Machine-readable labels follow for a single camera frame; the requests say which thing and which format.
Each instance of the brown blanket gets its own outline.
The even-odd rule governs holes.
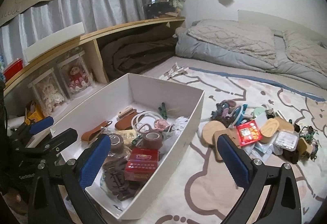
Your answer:
[[[110,42],[101,50],[104,69],[109,78],[126,73],[141,73],[174,56],[175,30],[160,25],[149,31]]]

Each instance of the red card box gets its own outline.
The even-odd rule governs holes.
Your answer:
[[[158,167],[158,150],[134,148],[125,167],[125,180],[147,181]]]
[[[245,146],[262,139],[262,134],[255,120],[236,126],[240,146]]]

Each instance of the green round object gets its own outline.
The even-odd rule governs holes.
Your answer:
[[[254,117],[258,117],[261,113],[264,113],[265,110],[266,110],[266,109],[263,108],[263,107],[255,108],[255,109],[253,110],[253,115],[254,115]]]

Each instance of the blue trim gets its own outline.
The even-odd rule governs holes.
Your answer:
[[[191,70],[194,70],[194,71],[217,74],[217,75],[220,75],[220,76],[223,76],[223,77],[237,77],[237,78],[244,78],[244,79],[248,79],[248,80],[252,80],[252,81],[256,81],[256,82],[260,82],[260,83],[267,83],[267,84],[271,84],[272,86],[280,87],[280,88],[289,90],[291,92],[297,93],[297,94],[299,94],[299,95],[301,95],[303,97],[310,98],[310,99],[315,100],[317,102],[326,101],[324,98],[316,97],[315,95],[304,93],[304,92],[295,90],[293,88],[287,87],[287,86],[285,86],[285,85],[283,85],[281,83],[278,83],[278,82],[275,82],[275,81],[272,81],[272,80],[268,80],[268,79],[264,79],[264,78],[260,78],[260,77],[240,75],[240,74],[231,74],[231,73],[225,73],[225,72],[213,72],[213,71],[203,70],[203,69],[194,68],[194,67],[189,67],[189,68]]]

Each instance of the headboard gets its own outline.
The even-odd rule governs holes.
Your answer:
[[[327,38],[296,22],[260,12],[238,10],[237,14],[239,22],[263,25],[276,30],[295,30],[311,40],[322,41],[327,44]]]

